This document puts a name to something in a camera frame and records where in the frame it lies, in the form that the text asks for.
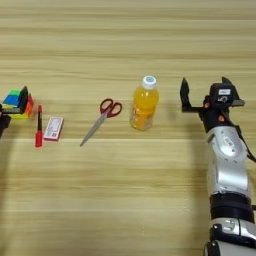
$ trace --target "pen cap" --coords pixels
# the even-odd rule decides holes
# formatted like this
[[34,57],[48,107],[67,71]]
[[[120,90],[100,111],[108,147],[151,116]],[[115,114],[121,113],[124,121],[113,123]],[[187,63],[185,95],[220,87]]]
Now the pen cap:
[[36,133],[36,148],[42,147],[43,145],[43,132],[42,131],[38,131]]

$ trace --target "bottle cap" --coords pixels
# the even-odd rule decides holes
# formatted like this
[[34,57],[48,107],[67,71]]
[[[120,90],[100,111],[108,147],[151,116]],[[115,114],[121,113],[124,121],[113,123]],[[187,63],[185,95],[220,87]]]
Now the bottle cap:
[[143,78],[143,84],[142,86],[145,89],[153,90],[156,87],[156,78],[153,76],[145,76]]

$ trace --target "robotic arm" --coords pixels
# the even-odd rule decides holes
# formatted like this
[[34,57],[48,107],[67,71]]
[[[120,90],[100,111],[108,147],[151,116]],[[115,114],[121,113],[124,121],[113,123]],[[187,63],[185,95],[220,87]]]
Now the robotic arm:
[[184,78],[180,96],[183,112],[198,113],[207,133],[209,151],[208,194],[211,205],[210,242],[205,256],[255,256],[255,207],[251,205],[248,157],[256,162],[239,126],[229,118],[229,108],[244,106],[235,86],[227,78],[215,83],[203,107],[192,107]]

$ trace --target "plastic bottle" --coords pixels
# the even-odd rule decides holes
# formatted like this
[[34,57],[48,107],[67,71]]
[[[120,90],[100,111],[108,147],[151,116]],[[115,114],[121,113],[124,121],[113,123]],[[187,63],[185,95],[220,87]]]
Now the plastic bottle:
[[131,114],[132,127],[145,131],[152,126],[159,94],[156,89],[156,78],[145,76],[142,86],[134,93],[134,103]]

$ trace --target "small box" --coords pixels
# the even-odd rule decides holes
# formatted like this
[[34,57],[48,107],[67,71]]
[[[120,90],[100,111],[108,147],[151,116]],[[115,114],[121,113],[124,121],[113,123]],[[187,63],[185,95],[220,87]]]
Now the small box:
[[50,117],[50,120],[44,133],[44,140],[58,141],[62,125],[62,117]]

